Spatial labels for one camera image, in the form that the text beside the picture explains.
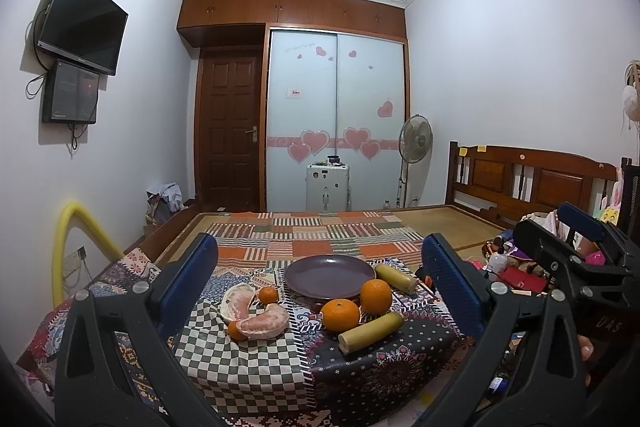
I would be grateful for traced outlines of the person right hand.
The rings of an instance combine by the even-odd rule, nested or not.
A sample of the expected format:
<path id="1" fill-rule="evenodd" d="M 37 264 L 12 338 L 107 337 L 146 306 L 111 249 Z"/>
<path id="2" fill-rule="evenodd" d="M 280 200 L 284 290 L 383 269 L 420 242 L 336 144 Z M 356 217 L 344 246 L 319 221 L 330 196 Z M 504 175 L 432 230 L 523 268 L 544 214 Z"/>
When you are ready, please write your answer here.
<path id="1" fill-rule="evenodd" d="M 578 335 L 577 340 L 580 349 L 580 355 L 582 356 L 582 367 L 584 368 L 585 373 L 585 385 L 589 386 L 591 376 L 588 373 L 587 362 L 591 358 L 591 355 L 593 355 L 594 347 L 591 340 L 586 336 Z"/>

